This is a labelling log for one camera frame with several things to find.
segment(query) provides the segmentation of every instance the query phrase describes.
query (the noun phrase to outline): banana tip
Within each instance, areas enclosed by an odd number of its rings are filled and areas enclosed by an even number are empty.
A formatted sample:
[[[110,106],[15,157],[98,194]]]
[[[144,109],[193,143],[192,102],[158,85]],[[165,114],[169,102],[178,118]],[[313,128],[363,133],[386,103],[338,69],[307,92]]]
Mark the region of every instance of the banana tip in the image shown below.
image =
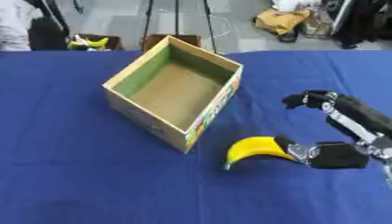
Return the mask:
[[[225,168],[225,171],[230,170],[232,164],[233,164],[233,163],[231,163],[231,162],[225,163],[225,167],[224,167],[224,168]]]

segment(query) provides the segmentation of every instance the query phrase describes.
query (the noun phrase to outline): cable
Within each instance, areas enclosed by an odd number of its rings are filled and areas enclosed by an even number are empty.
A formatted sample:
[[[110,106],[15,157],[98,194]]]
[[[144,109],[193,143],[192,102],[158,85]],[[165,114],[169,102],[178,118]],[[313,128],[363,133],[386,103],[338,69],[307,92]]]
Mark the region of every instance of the cable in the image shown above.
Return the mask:
[[[161,11],[161,12],[164,12],[164,13],[169,13],[169,14],[174,14],[174,12],[169,11],[169,10],[164,10],[164,9],[159,9],[158,11]],[[195,16],[195,15],[184,14],[184,13],[182,13],[181,15],[186,16],[186,17],[194,17],[194,16]],[[226,35],[228,35],[228,34],[233,30],[230,21],[229,21],[226,17],[217,17],[217,16],[213,16],[213,15],[210,15],[210,17],[211,17],[211,18],[218,18],[218,19],[223,19],[223,20],[225,20],[225,21],[226,21],[226,24],[227,24],[227,27],[228,27],[227,31],[224,31],[224,32],[221,33],[221,34],[218,34],[218,35],[214,36],[215,39],[220,38],[220,37],[223,37],[223,36],[226,36]]]

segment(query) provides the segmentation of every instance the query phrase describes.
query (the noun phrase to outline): yellow object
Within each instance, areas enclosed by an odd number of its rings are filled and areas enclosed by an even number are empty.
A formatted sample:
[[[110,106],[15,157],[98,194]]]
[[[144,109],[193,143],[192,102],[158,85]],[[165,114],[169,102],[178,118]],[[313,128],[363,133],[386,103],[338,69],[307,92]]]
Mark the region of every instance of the yellow object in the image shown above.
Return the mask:
[[[90,41],[89,39],[86,39],[86,41],[87,41],[88,46],[103,50],[103,49],[105,49],[106,44],[109,42],[109,38],[103,38],[98,41]]]
[[[89,39],[79,38],[76,41],[70,41],[68,43],[68,48],[72,49],[73,46],[88,46],[96,50],[105,50],[106,44],[109,42],[109,38],[103,38],[98,41],[91,41]]]
[[[235,143],[228,150],[225,169],[229,170],[233,163],[254,155],[269,155],[294,160],[294,157],[284,153],[284,150],[275,142],[274,137],[252,136]]]
[[[310,15],[309,10],[296,10],[282,14],[278,10],[269,9],[257,15],[255,26],[283,35],[305,21]]]

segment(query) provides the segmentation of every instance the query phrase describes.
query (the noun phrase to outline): blue tablecloth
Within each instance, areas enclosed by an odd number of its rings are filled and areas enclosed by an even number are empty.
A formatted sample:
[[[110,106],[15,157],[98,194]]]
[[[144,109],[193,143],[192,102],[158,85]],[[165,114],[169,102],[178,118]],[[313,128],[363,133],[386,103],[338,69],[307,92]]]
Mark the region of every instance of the blue tablecloth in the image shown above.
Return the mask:
[[[222,170],[244,137],[349,140],[317,110],[286,111],[286,95],[334,90],[392,116],[392,52],[229,54],[245,65],[239,92],[188,155],[109,108],[101,84],[138,55],[0,53],[0,223],[392,221],[392,190],[375,161],[325,171],[268,157]]]

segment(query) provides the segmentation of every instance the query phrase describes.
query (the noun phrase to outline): cardboard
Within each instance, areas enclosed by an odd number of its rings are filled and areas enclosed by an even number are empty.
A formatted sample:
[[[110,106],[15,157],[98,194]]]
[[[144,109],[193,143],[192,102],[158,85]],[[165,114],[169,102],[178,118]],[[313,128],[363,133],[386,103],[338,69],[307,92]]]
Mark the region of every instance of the cardboard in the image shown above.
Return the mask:
[[[168,36],[103,86],[112,108],[187,153],[241,75],[241,64]]]
[[[297,10],[280,14],[278,10],[268,9],[257,15],[255,27],[283,35],[302,23],[311,15],[309,10]]]

